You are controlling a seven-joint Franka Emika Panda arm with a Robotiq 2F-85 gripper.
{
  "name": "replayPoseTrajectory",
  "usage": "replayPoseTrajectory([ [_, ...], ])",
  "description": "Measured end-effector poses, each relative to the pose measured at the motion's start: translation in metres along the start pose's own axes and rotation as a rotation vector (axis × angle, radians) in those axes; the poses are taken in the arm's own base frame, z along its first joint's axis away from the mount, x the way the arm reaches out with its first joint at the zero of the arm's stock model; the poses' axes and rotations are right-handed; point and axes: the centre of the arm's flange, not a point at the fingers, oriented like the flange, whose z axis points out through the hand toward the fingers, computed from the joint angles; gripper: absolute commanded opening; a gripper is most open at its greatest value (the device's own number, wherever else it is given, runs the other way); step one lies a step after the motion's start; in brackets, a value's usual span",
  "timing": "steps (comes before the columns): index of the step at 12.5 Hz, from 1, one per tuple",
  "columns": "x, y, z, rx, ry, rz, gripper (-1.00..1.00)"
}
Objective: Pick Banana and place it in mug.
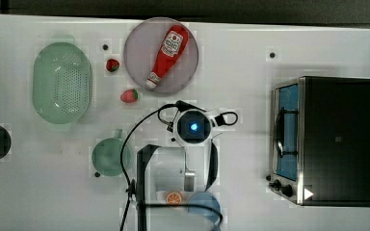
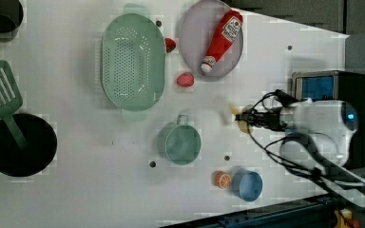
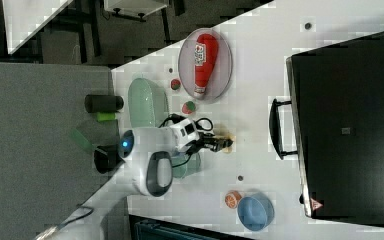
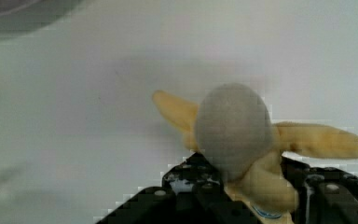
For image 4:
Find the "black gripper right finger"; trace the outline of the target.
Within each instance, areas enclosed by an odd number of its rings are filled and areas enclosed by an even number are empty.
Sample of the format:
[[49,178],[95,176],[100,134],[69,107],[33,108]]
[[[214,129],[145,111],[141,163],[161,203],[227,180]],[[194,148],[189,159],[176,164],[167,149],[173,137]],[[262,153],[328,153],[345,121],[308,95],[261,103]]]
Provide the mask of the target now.
[[299,195],[295,224],[358,224],[358,177],[282,157],[284,177]]

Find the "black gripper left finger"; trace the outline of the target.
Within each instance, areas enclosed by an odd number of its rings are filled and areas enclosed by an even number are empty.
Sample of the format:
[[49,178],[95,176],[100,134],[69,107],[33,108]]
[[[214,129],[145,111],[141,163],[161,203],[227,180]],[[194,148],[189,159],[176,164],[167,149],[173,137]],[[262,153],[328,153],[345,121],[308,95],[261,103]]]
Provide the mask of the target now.
[[159,187],[131,196],[96,224],[261,224],[242,202],[231,200],[220,173],[196,153],[174,166]]

